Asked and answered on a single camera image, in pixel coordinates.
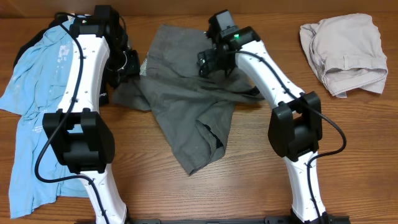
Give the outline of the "grey shorts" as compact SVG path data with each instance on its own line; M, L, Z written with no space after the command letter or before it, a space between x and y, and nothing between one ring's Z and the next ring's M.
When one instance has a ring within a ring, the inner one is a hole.
M225 155L235 104L264 99L237 68L200 77L197 54L210 47L201 30L162 25L139 78L113 93L113 103L153 113L188 175Z

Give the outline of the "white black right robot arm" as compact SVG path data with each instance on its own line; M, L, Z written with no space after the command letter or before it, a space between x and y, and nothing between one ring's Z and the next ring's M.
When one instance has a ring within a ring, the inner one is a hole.
M210 26L206 37L213 46L198 54L199 74L238 68L271 107L268 139L275 153L284 159L292 189L289 222L326 223L328 214L317 174L323 118L318 95L304 92L286 77L252 27Z

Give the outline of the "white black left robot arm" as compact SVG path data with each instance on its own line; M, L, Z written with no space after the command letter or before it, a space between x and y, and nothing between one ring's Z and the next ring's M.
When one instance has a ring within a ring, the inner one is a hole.
M136 51L128 44L126 23L118 13L75 16L66 32L73 40L68 83L57 110L44 114L48 140L35 163L35 176L45 183L80 180L95 211L95 223L132 223L112 172L116 146L100 116L100 91L108 75L119 83L138 73ZM40 175L40 162L49 147L69 176Z

